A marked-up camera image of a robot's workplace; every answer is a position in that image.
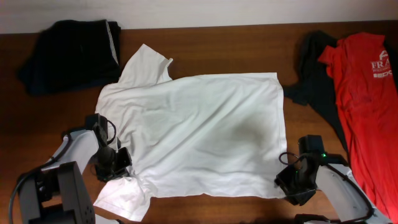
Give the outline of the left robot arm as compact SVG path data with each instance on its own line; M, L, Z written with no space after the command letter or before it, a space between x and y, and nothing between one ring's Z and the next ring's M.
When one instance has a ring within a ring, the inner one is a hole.
M95 213L82 174L95 162L97 178L107 182L128 175L131 157L125 147L108 146L105 133L67 133L55 154L43 165L22 174L12 193L19 199L22 222L112 224Z

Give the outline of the folded navy garment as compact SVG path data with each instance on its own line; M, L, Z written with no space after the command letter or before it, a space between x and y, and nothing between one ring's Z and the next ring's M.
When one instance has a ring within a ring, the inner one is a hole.
M51 95L103 85L113 79L117 68L85 54L83 48L39 47L18 72L26 92L32 96Z

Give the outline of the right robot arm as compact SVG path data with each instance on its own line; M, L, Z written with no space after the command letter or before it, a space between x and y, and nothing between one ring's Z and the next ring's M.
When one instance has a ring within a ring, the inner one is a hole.
M302 223L391 223L361 190L351 169L338 157L305 153L297 158L301 168L289 164L274 180L293 205L306 204L316 192L325 194L338 215L338 220L302 214L295 220Z

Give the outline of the red printed t-shirt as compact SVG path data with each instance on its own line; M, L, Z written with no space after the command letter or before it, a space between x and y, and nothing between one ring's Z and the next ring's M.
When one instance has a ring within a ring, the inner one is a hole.
M384 41L353 34L327 46L318 60L333 79L354 178L397 223L397 89Z

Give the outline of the dark green t-shirt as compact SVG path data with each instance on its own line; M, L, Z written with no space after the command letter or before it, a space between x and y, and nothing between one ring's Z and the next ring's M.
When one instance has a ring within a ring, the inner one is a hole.
M322 30L308 33L299 49L297 73L299 81L284 86L284 96L299 105L310 105L334 130L345 151L348 151L338 110L333 79L327 75L326 65L318 61L326 47L336 47L338 39Z

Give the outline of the white t-shirt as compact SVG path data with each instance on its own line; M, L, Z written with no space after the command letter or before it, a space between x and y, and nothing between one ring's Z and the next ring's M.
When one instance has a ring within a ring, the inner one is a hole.
M147 45L106 85L96 112L132 160L95 205L139 222L153 197L282 198L276 175L286 151L284 93L275 73L172 79L172 60Z

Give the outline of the folded black garment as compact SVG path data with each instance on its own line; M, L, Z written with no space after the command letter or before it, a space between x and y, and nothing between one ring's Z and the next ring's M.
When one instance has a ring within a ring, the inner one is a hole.
M32 96L114 83L121 76L117 22L58 21L40 33L17 77Z

